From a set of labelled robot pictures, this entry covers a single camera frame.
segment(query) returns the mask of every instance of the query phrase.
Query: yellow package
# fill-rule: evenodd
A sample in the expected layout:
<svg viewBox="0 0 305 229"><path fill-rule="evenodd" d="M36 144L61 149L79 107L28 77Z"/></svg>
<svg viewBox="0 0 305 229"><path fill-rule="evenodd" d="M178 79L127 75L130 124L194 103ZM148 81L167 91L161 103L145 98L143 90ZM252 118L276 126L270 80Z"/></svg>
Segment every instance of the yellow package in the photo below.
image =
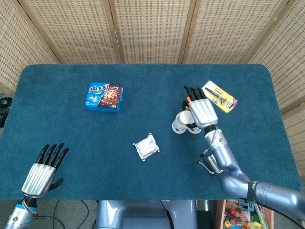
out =
<svg viewBox="0 0 305 229"><path fill-rule="evenodd" d="M237 105L237 99L229 95L212 81L208 81L202 88L205 96L224 112L228 113Z"/></svg>

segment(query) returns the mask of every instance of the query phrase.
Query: silver robotic hand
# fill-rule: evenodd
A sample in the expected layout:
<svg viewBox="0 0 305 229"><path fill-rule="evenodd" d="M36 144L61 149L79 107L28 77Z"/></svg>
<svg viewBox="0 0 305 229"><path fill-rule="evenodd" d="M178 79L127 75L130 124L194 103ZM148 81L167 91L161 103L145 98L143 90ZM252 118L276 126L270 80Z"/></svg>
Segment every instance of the silver robotic hand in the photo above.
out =
<svg viewBox="0 0 305 229"><path fill-rule="evenodd" d="M245 198L249 202L258 203L271 207L283 213L295 216L305 221L305 196L301 193L272 185L262 181L251 181L249 177L240 169L222 131L216 126L217 115L209 99L193 97L188 103L195 125L204 130L204 137L209 144L209 150L213 158L207 161L204 157L206 151L201 157L210 162L211 173L216 175L221 171L229 175L221 180L224 193L234 198ZM214 169L213 160L217 163L217 169Z"/></svg>
<svg viewBox="0 0 305 229"><path fill-rule="evenodd" d="M57 188L63 182L63 178L60 178L52 184L56 170L69 151L66 148L60 153L62 147L63 143L58 147L52 145L49 148L49 145L45 145L42 148L22 186L21 190L25 197L17 203L5 229L27 228L29 223L38 217L36 200L48 191Z"/></svg>

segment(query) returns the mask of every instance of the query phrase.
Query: woven screen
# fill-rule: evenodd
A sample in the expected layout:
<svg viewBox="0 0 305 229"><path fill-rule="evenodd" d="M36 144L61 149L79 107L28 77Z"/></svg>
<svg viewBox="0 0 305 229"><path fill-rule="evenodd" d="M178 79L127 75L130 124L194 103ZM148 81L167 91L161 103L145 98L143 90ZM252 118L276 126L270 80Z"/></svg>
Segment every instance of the woven screen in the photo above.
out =
<svg viewBox="0 0 305 229"><path fill-rule="evenodd" d="M190 0L115 0L128 63L178 63Z"/></svg>
<svg viewBox="0 0 305 229"><path fill-rule="evenodd" d="M297 0L251 62L271 72L283 109L305 96L305 0Z"/></svg>
<svg viewBox="0 0 305 229"><path fill-rule="evenodd" d="M305 176L305 108L284 119L299 174Z"/></svg>
<svg viewBox="0 0 305 229"><path fill-rule="evenodd" d="M63 63L116 63L102 0L21 0Z"/></svg>
<svg viewBox="0 0 305 229"><path fill-rule="evenodd" d="M9 96L25 66L57 62L14 2L0 1L0 88Z"/></svg>
<svg viewBox="0 0 305 229"><path fill-rule="evenodd" d="M183 62L239 62L280 3L202 0Z"/></svg>

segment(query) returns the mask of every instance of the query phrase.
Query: robotic hand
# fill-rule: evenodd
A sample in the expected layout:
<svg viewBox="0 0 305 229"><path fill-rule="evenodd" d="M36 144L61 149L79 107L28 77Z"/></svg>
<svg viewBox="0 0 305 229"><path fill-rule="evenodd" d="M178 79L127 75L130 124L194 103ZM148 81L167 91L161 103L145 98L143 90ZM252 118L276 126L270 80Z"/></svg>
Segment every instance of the robotic hand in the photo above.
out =
<svg viewBox="0 0 305 229"><path fill-rule="evenodd" d="M305 196L297 191L267 182L250 181L240 169L222 131L216 126L218 117L210 100L205 97L200 88L197 88L197 92L194 88L187 86L185 89L191 101L185 101L184 104L190 108L195 125L205 131L204 137L209 143L209 148L201 154L201 158L209 163L214 171L211 173L217 175L223 170L229 174L223 180L217 176L221 181L223 192L235 198L245 198L248 202L271 207L305 221ZM205 157L208 150L212 151L218 171L213 162L211 163Z"/></svg>
<svg viewBox="0 0 305 229"><path fill-rule="evenodd" d="M57 147L52 145L49 148L49 145L45 145L42 148L22 186L25 197L17 203L5 229L25 229L31 220L38 218L37 199L63 182L63 178L60 178L51 184L56 170L69 151L69 148L66 148L60 153L62 147L63 143Z"/></svg>

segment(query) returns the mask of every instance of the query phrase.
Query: table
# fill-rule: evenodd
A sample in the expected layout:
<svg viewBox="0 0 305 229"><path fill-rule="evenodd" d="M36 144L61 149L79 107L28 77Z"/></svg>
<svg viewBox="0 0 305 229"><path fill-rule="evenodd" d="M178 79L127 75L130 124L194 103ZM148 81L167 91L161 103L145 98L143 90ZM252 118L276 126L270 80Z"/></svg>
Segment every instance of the table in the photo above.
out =
<svg viewBox="0 0 305 229"><path fill-rule="evenodd" d="M196 165L203 133L178 135L172 122L183 85L212 80L238 99L215 106L241 169L252 180L300 190L300 180L269 71L259 64L40 64L26 67L0 141L0 199L19 199L40 149L70 150L45 199L224 199L218 180ZM84 107L91 81L124 86L119 114ZM132 145L152 133L160 152L142 162Z"/></svg>

